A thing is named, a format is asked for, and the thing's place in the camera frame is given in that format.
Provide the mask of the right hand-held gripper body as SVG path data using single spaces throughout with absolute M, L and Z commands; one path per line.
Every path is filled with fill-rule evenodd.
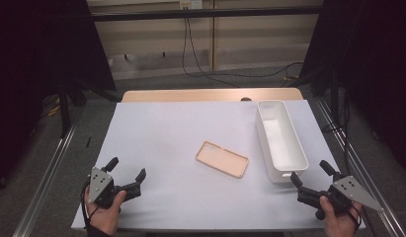
M 379 202 L 353 176 L 334 182 L 327 191 L 314 191 L 305 187 L 302 181 L 297 179 L 297 200 L 316 208 L 315 216 L 319 220 L 325 218 L 325 212 L 319 200 L 321 197 L 326 197 L 331 202 L 336 215 L 347 213 L 354 201 L 376 211 L 384 211 Z

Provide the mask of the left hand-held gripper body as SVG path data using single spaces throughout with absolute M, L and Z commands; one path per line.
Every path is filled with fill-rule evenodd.
M 125 191 L 125 201 L 141 196 L 141 184 L 134 181 L 125 186 L 116 186 L 113 177 L 102 169 L 92 168 L 90 175 L 89 202 L 100 208 L 110 208 L 116 195 Z

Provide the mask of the white plastic storage bin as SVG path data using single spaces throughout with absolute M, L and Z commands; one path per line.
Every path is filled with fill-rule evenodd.
M 256 128 L 268 177 L 288 183 L 291 173 L 301 175 L 309 167 L 284 101 L 257 103 Z

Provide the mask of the beige phone case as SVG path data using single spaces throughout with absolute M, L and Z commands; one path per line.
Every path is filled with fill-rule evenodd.
M 196 155 L 196 159 L 217 171 L 237 179 L 243 177 L 249 164 L 247 157 L 208 141 L 203 143 Z

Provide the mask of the person's left hand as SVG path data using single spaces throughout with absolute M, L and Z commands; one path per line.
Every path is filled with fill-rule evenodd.
M 89 191 L 84 193 L 84 201 L 87 210 L 87 228 L 91 225 L 96 227 L 110 227 L 118 230 L 119 211 L 125 199 L 126 192 L 119 192 L 110 208 L 99 208 L 95 203 L 89 202 Z

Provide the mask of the person's right hand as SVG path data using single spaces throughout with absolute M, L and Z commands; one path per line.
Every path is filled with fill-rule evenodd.
M 336 215 L 334 206 L 324 196 L 320 198 L 321 207 L 325 213 L 325 236 L 326 237 L 355 237 L 360 223 L 362 222 L 362 205 L 353 202 L 353 206 L 348 213 Z

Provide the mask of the black metal stand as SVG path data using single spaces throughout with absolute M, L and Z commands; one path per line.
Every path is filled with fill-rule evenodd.
M 331 84 L 330 84 L 330 111 L 333 123 L 336 126 L 340 125 L 339 116 L 339 80 L 334 67 L 331 68 Z

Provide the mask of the black tripod stand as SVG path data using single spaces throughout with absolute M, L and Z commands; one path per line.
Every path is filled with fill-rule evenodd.
M 65 137 L 72 127 L 68 100 L 71 100 L 75 107 L 85 106 L 87 99 L 83 94 L 83 90 L 91 91 L 94 94 L 109 100 L 110 102 L 119 103 L 122 100 L 120 96 L 113 95 L 109 92 L 106 92 L 104 89 L 99 89 L 97 86 L 94 86 L 82 80 L 61 79 L 58 82 L 58 99 L 62 123 L 61 138 Z

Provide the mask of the light wooden table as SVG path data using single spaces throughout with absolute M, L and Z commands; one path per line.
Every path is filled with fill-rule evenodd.
M 181 90 L 131 90 L 122 96 L 123 103 L 131 102 L 217 102 L 302 100 L 296 88 L 234 88 L 234 89 L 181 89 Z

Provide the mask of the black curtain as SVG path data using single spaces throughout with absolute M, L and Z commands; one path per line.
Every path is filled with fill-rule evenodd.
M 87 0 L 0 0 L 0 188 L 22 158 L 42 101 L 115 90 Z
M 323 0 L 300 79 L 340 83 L 406 170 L 406 0 Z

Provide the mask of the black horizontal bar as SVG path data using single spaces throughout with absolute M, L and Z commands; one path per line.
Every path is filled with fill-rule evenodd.
M 95 22 L 141 21 L 141 20 L 171 20 L 198 19 L 221 17 L 255 17 L 255 16 L 285 16 L 312 15 L 322 11 L 320 6 L 246 8 L 246 9 L 202 9 L 202 10 L 169 10 L 152 12 L 128 13 L 96 13 L 91 18 Z

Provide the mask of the metal floor rail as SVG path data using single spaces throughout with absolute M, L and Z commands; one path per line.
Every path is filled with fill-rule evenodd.
M 365 168 L 365 165 L 357 154 L 353 145 L 349 142 L 346 132 L 336 125 L 331 117 L 330 108 L 323 99 L 317 100 L 317 105 L 326 119 L 327 126 L 338 141 L 347 162 L 347 169 L 350 170 L 359 180 L 365 189 L 371 194 L 373 198 L 382 206 L 383 211 L 377 213 L 378 217 L 385 226 L 390 237 L 406 237 L 406 232 L 399 222 L 396 214 L 388 204 L 383 194 L 380 192 L 370 174 Z
M 41 182 L 30 202 L 23 217 L 21 218 L 12 237 L 30 237 L 36 221 L 41 213 L 46 197 L 50 191 L 57 170 L 65 156 L 76 131 L 78 122 L 75 121 L 69 126 L 65 134 L 60 138 L 59 143 L 50 159 L 50 162 L 42 176 Z

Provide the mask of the white wall socket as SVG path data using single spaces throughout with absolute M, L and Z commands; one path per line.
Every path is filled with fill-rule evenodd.
M 181 10 L 201 10 L 203 8 L 203 0 L 180 0 Z

